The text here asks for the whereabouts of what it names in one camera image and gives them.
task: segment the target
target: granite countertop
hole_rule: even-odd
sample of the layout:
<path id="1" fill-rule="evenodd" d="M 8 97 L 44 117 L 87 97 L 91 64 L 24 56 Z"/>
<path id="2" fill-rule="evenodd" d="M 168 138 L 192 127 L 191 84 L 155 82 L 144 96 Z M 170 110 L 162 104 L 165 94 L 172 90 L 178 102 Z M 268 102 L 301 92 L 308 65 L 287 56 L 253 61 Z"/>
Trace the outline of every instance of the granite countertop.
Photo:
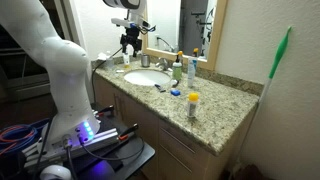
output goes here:
<path id="1" fill-rule="evenodd" d="M 256 95 L 198 77 L 194 79 L 194 87 L 189 88 L 186 74 L 183 74 L 182 81 L 177 87 L 181 92 L 180 96 L 171 95 L 169 85 L 164 85 L 167 92 L 160 93 L 154 86 L 139 86 L 124 80 L 125 73 L 131 70 L 160 71 L 154 64 L 149 68 L 142 68 L 140 65 L 141 63 L 136 61 L 131 62 L 129 69 L 124 69 L 123 64 L 116 65 L 113 70 L 101 67 L 96 73 L 156 113 L 162 120 L 182 130 L 215 156 L 221 154 L 233 133 L 255 108 L 259 99 Z M 116 73 L 116 69 L 124 69 L 125 73 Z M 186 113 L 188 94 L 191 92 L 199 94 L 200 103 L 195 118 L 188 118 Z"/>

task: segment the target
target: mirror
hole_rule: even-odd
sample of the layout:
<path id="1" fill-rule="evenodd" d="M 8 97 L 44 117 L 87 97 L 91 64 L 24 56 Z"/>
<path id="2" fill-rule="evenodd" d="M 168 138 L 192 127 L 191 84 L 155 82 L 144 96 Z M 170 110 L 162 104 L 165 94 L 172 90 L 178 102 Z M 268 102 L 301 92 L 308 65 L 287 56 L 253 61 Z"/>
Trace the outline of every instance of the mirror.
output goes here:
<path id="1" fill-rule="evenodd" d="M 147 47 L 191 55 L 199 48 L 199 58 L 207 59 L 211 43 L 217 0 L 148 1 L 147 19 L 156 25 L 148 34 Z"/>

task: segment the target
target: mirror frame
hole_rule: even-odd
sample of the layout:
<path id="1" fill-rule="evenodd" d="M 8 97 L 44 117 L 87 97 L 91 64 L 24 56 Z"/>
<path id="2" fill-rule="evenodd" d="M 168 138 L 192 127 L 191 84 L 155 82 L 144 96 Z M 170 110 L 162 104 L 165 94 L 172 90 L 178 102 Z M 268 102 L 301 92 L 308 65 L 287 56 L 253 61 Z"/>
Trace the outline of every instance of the mirror frame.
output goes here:
<path id="1" fill-rule="evenodd" d="M 216 9 L 216 15 L 215 19 L 213 22 L 213 29 L 215 31 L 212 31 L 211 33 L 211 42 L 209 46 L 209 51 L 208 51 L 208 58 L 207 60 L 198 60 L 198 67 L 214 71 L 215 70 L 215 65 L 216 65 L 216 60 L 218 56 L 218 50 L 219 50 L 219 44 L 220 44 L 220 37 L 222 33 L 222 28 L 223 28 L 223 22 L 224 22 L 224 17 L 225 17 L 225 12 L 227 9 L 227 4 L 228 0 L 217 0 L 217 9 Z M 147 15 L 147 9 L 145 10 L 145 19 L 148 19 Z M 156 57 L 163 57 L 168 60 L 174 61 L 176 60 L 176 53 L 172 52 L 166 52 L 162 50 L 157 50 L 157 49 L 152 49 L 148 48 L 148 35 L 144 35 L 142 37 L 143 44 L 142 44 L 142 51 L 145 54 L 149 54 L 151 56 L 156 56 Z M 187 64 L 188 61 L 188 55 L 183 55 L 183 63 Z"/>

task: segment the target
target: white sink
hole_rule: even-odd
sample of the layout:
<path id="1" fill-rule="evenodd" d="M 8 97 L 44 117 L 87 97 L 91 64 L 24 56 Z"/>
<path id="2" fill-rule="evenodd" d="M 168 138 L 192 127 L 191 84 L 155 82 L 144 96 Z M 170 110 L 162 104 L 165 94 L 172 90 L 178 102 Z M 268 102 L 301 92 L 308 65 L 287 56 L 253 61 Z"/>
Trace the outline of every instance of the white sink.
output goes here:
<path id="1" fill-rule="evenodd" d="M 171 78 L 167 74 L 149 69 L 133 70 L 128 72 L 124 79 L 132 84 L 154 86 L 169 83 Z"/>

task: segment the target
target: yellow cap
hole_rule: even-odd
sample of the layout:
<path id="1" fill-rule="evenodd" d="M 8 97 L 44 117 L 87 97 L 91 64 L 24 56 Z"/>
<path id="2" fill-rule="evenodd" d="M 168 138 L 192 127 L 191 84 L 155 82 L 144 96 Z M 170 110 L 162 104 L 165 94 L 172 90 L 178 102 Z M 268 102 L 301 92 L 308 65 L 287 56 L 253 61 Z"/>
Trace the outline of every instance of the yellow cap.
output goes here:
<path id="1" fill-rule="evenodd" d="M 198 101 L 199 95 L 198 93 L 190 93 L 189 94 L 189 101 Z"/>

